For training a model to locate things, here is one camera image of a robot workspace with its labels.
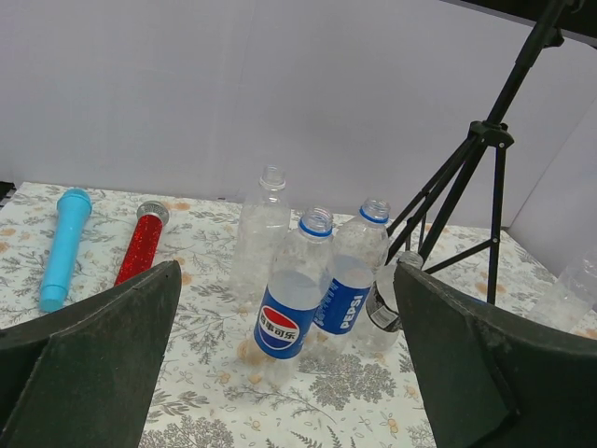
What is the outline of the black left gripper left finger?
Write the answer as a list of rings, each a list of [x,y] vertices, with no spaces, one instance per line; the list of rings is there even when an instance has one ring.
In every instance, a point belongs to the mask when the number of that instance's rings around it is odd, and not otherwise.
[[[166,261],[2,329],[2,446],[138,446],[181,286]]]

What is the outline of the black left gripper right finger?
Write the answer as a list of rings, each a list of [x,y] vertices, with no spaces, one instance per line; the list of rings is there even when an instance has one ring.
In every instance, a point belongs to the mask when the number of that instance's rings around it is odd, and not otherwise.
[[[438,447],[593,447],[596,342],[400,264],[398,312]]]

